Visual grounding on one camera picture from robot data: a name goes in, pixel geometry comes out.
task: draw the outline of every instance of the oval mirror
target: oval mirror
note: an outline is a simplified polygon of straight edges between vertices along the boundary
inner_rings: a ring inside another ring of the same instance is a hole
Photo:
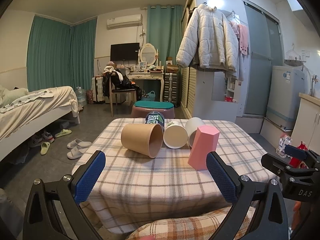
[[[147,66],[151,66],[156,62],[156,54],[157,51],[155,47],[152,44],[147,43],[141,49],[140,60],[142,62],[147,62]]]

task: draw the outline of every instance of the aluminum suitcase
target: aluminum suitcase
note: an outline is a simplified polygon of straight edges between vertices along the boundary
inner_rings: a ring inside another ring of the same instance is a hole
[[[166,73],[164,75],[164,102],[171,102],[179,106],[180,98],[180,75],[179,73]]]

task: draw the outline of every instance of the sneaker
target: sneaker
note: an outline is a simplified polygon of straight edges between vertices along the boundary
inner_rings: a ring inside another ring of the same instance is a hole
[[[52,143],[54,141],[54,138],[53,138],[52,134],[47,132],[46,130],[44,130],[44,132],[42,134],[42,139],[43,139],[44,142]]]
[[[42,137],[38,137],[36,134],[34,134],[31,137],[31,140],[29,141],[29,147],[34,148],[34,147],[40,146],[42,142],[43,142]]]

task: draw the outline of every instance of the blue gripper pad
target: blue gripper pad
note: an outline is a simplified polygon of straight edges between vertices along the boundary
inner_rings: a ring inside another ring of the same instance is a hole
[[[105,165],[106,165],[106,157],[104,153],[100,151],[100,153],[97,155],[95,160],[91,163],[91,165],[84,172],[81,179],[75,185],[74,200],[78,205],[81,202],[84,202],[87,200],[91,190],[93,189],[94,184],[98,180]]]
[[[212,153],[207,155],[206,164],[224,199],[229,203],[236,203],[238,200],[237,186]]]
[[[304,161],[307,158],[307,153],[304,150],[298,149],[292,145],[286,145],[284,148],[284,153],[297,158],[300,161]]]

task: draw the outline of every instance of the pink towel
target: pink towel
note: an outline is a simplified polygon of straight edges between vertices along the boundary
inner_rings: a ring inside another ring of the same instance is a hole
[[[239,38],[239,27],[238,27],[238,24],[236,22],[233,22],[233,21],[230,21],[229,22],[233,31],[235,32],[237,38]]]
[[[239,24],[239,33],[240,33],[240,52],[243,55],[248,54],[248,47],[249,47],[249,42],[248,42],[248,27],[244,26],[242,24]]]

